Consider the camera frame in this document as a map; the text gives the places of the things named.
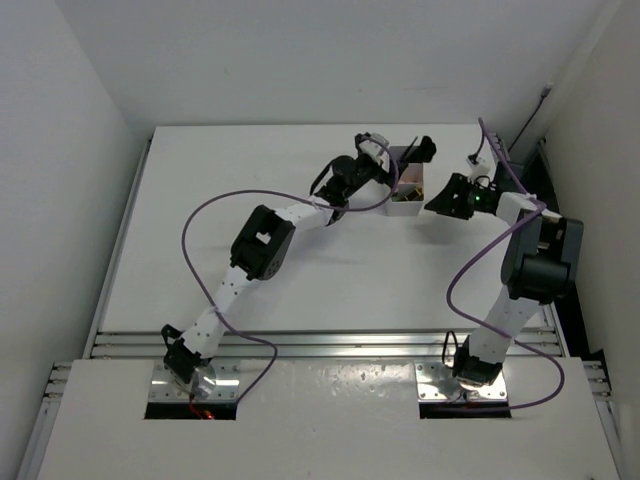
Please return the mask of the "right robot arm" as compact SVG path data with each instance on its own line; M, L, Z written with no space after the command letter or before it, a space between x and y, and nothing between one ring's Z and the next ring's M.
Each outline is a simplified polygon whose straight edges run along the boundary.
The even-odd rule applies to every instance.
M502 288L485 320L456 348L452 365L462 382L491 385L527 321L574 286L584 224L547 209L532 194L483 186L459 173L425 209L463 220L488 213L509 226Z

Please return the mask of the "black thin pencil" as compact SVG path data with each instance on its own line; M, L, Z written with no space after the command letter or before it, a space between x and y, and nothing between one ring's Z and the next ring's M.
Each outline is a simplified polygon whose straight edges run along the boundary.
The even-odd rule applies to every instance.
M407 158L411 155L411 152L414 149L414 145L417 140L418 140L418 137L415 137L413 141L404 149L399 159L397 160L397 163L399 165L406 164L408 162Z

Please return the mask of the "black gold lipstick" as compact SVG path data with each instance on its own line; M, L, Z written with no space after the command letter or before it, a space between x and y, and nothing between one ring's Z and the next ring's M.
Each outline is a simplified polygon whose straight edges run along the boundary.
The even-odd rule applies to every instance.
M416 187L406 191L398 191L393 197L394 202L422 202L423 200L424 194L421 187Z

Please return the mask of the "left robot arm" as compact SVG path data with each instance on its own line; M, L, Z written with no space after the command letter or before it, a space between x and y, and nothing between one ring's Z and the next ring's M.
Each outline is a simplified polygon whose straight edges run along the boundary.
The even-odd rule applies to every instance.
M267 366L274 364L278 347L233 326L230 321L232 308L240 304L251 287L278 273L296 233L330 226L347 212L373 210L390 200L406 166L374 138L364 138L356 150L355 158L341 155L332 159L312 182L306 198L264 189L245 189L207 200L190 214L181 234L182 254L209 302L209 309L182 332L169 324L161 330L167 347L164 365L177 380L190 383L196 370L215 356L220 340L227 332L270 347L273 355ZM229 267L218 290L212 293L187 252L188 229L205 207L244 194L278 196L292 200L293 204L278 209L266 205L255 207L232 243Z

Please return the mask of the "white three-compartment organizer box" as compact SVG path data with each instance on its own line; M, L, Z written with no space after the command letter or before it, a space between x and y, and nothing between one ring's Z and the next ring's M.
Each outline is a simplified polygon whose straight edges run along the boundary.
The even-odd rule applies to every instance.
M424 202L424 178L422 163L408 163L400 176L391 199L384 205L390 217L415 217Z

